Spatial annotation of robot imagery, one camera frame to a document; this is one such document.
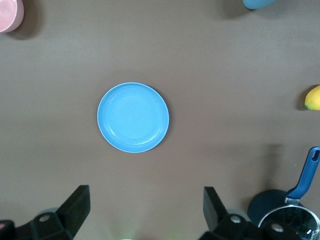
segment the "plate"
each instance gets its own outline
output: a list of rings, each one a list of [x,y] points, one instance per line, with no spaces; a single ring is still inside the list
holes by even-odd
[[[111,88],[100,101],[97,122],[103,137],[127,153],[157,146],[169,127],[168,107],[153,88],[126,82]]]

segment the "pink bowl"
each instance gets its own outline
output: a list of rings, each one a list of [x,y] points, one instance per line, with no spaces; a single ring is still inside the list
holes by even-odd
[[[15,30],[24,18],[22,0],[0,0],[0,33]]]

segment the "screw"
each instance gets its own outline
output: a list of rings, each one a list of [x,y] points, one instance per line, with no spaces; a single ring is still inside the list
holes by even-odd
[[[241,223],[241,219],[240,219],[240,217],[238,217],[237,215],[232,215],[232,216],[230,217],[230,220],[231,220],[233,223],[235,223],[235,224]]]
[[[43,215],[42,217],[39,218],[39,222],[45,222],[50,218],[49,214]]]
[[[282,233],[284,231],[284,228],[280,224],[277,224],[277,223],[273,223],[271,225],[271,228],[278,233]]]

